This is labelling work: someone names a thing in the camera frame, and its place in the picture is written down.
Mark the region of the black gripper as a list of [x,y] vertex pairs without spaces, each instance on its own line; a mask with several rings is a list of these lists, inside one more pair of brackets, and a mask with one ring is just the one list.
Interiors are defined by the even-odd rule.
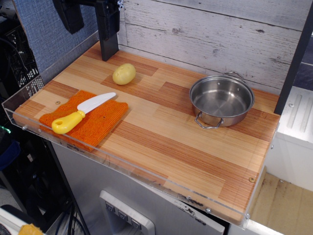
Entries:
[[84,27],[80,5],[95,8],[100,39],[107,40],[119,31],[123,0],[53,0],[54,7],[66,30],[74,34]]

